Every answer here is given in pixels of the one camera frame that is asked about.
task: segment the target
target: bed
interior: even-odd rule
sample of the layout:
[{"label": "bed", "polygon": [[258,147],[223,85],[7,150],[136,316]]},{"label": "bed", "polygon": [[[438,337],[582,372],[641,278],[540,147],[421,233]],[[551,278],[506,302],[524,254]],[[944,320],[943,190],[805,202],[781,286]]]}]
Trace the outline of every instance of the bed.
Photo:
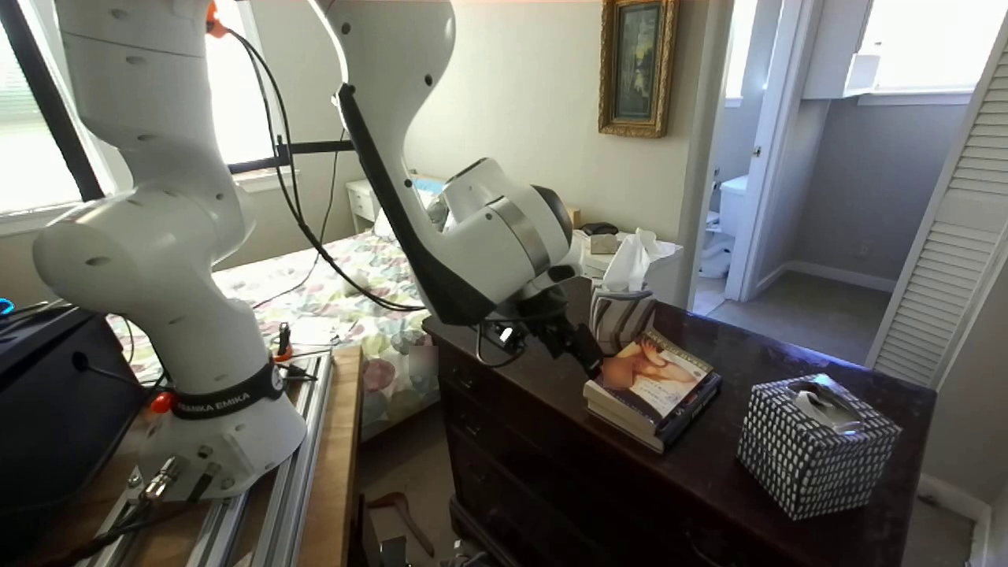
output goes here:
[{"label": "bed", "polygon": [[[414,270],[400,245],[374,229],[324,245],[333,261],[385,300],[419,306]],[[257,310],[258,327],[274,347],[278,327],[289,324],[298,350],[328,342],[362,347],[362,441],[438,402],[432,342],[421,331],[429,313],[385,313],[344,285],[312,248],[228,267],[218,286]],[[143,382],[161,376],[153,342],[111,320]]]}]

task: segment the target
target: picture frame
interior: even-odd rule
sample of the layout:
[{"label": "picture frame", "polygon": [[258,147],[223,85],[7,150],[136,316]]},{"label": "picture frame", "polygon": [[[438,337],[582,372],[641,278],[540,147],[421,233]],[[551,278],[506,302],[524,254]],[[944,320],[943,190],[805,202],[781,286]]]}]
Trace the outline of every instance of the picture frame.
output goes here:
[{"label": "picture frame", "polygon": [[665,135],[682,0],[603,0],[599,133]]}]

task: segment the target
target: patterned tissue box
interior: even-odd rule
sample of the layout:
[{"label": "patterned tissue box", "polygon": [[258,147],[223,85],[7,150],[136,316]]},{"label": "patterned tissue box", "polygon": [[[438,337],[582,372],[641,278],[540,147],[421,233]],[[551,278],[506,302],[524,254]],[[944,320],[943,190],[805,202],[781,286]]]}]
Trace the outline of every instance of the patterned tissue box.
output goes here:
[{"label": "patterned tissue box", "polygon": [[828,376],[805,376],[750,391],[739,457],[790,519],[808,519],[871,503],[899,434]]}]

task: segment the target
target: dark wood dresser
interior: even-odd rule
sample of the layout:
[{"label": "dark wood dresser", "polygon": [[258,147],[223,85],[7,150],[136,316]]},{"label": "dark wood dresser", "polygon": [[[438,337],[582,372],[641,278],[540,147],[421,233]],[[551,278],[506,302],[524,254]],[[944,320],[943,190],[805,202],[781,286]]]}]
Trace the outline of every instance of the dark wood dresser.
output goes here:
[{"label": "dark wood dresser", "polygon": [[[563,286],[582,317],[585,285]],[[455,527],[500,563],[850,563],[899,567],[937,398],[810,350],[658,306],[655,324],[709,359],[725,386],[655,457],[588,420],[585,372],[533,340],[504,368],[472,359],[470,327],[429,320],[446,391]],[[750,384],[828,372],[904,434],[871,508],[789,519],[735,457]]]}]

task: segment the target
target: toilet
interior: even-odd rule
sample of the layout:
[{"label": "toilet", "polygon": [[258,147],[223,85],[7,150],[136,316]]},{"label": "toilet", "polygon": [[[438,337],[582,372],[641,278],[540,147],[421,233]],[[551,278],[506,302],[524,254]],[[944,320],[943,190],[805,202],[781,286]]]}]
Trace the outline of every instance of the toilet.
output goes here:
[{"label": "toilet", "polygon": [[731,264],[731,245],[748,208],[750,176],[731,176],[718,187],[718,210],[707,222],[707,244],[699,254],[699,278],[725,278]]}]

